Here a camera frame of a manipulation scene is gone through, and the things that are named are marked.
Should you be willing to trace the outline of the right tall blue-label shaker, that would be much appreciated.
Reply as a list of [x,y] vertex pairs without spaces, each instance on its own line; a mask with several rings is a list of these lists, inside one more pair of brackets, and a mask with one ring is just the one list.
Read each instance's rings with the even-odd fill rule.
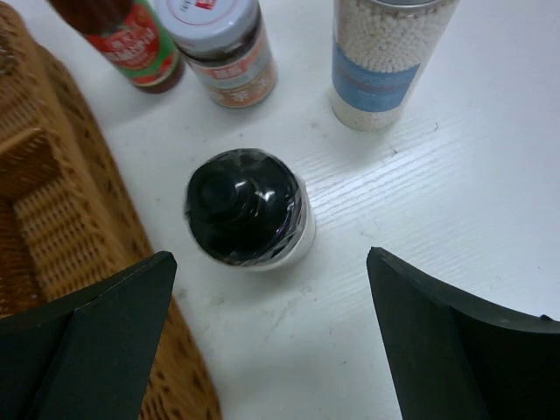
[[353,130],[402,115],[458,4],[345,0],[333,4],[333,113]]

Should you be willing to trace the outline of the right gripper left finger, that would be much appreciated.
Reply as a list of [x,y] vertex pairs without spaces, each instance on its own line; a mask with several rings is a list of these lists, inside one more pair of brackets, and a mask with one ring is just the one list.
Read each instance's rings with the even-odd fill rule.
[[160,251],[1,321],[3,419],[136,419],[176,276]]

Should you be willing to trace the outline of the red sauce bottle yellow cap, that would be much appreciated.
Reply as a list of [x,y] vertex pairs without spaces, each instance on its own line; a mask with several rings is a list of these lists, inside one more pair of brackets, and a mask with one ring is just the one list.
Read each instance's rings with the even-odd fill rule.
[[50,5],[139,90],[160,94],[183,76],[185,62],[149,2],[63,0]]

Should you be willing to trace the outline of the black-top salt grinder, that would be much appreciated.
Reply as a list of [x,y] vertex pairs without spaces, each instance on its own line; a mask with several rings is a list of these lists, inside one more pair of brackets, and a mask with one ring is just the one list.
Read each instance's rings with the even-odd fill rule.
[[197,168],[185,190],[184,214],[205,254],[245,271],[298,262],[316,235],[303,179],[257,148],[227,150]]

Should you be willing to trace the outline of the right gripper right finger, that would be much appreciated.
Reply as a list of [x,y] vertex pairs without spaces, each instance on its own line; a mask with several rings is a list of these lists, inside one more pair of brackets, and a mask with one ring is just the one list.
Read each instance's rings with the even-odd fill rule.
[[383,248],[371,295],[404,419],[557,419],[559,323],[444,283]]

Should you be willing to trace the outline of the right spice jar white lid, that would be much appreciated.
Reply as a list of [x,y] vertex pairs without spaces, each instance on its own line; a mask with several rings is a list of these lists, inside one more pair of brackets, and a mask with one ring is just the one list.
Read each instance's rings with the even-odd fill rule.
[[243,109],[264,100],[277,69],[257,0],[156,1],[156,13],[217,104]]

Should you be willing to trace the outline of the brown wicker divided basket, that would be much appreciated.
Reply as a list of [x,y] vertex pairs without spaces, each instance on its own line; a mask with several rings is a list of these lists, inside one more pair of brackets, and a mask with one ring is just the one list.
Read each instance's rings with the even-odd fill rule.
[[116,162],[66,66],[1,6],[1,317],[152,254]]

